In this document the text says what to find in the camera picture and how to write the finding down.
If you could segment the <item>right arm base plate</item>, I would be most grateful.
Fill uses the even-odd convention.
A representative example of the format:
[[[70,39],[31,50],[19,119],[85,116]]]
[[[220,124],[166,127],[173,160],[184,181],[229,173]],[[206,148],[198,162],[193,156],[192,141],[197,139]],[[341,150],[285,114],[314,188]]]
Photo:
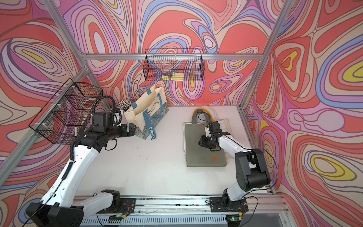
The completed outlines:
[[[238,212],[244,214],[249,211],[245,199],[229,201],[225,196],[222,196],[210,197],[208,200],[205,200],[205,202],[210,206],[211,212]]]

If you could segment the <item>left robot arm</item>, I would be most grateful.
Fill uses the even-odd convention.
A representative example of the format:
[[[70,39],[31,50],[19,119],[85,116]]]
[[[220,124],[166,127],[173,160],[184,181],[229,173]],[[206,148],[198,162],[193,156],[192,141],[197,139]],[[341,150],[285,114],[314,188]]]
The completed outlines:
[[[91,126],[80,133],[70,146],[70,159],[49,191],[39,202],[32,202],[26,214],[38,227],[78,227],[81,222],[102,210],[118,211],[120,193],[103,190],[81,202],[74,202],[78,187],[90,167],[109,141],[132,137],[136,125]]]

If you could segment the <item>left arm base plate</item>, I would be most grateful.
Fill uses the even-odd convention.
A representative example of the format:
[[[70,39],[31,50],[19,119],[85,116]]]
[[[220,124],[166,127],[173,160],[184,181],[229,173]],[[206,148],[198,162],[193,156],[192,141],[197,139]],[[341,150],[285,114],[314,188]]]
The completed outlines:
[[[103,209],[98,214],[106,213],[120,213],[120,214],[131,214],[135,210],[136,198],[120,198],[113,201],[111,207]]]

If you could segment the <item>cream bag with yellow handles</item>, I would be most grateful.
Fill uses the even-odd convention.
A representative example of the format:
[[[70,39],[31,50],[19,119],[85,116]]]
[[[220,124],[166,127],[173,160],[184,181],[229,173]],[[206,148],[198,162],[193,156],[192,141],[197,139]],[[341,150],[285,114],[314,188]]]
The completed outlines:
[[[201,106],[195,109],[192,114],[191,122],[183,124],[184,148],[187,149],[187,147],[191,145],[200,146],[198,142],[202,135],[206,135],[205,127],[211,122],[219,122],[223,132],[212,137],[217,137],[220,150],[226,148],[233,139],[229,120],[218,118],[216,111],[208,106]]]

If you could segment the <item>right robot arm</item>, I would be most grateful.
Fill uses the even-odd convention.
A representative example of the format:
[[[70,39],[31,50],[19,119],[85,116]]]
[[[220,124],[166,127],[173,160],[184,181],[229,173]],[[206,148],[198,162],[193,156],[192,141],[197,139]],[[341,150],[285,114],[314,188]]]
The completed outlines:
[[[234,157],[236,182],[225,189],[225,204],[241,201],[249,193],[270,185],[271,178],[261,149],[246,148],[225,133],[221,136],[202,135],[199,145],[210,151],[222,149]]]

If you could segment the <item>green canvas bag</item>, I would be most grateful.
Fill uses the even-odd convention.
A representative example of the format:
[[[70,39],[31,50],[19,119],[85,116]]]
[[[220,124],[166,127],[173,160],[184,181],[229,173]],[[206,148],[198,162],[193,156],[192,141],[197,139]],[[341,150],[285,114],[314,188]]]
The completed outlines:
[[[224,150],[213,147],[207,137],[205,129],[212,122],[209,110],[198,108],[193,112],[190,123],[183,123],[183,143],[186,156],[186,166],[223,167],[227,165]]]

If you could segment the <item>cream bag with blue handles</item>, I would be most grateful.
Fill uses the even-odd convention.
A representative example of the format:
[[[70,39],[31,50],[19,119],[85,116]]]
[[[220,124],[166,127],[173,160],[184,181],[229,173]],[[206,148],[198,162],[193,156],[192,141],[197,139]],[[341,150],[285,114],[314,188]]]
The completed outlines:
[[[156,126],[169,111],[164,86],[152,86],[135,102],[124,116],[128,123],[136,126],[135,135],[152,140],[156,139]]]

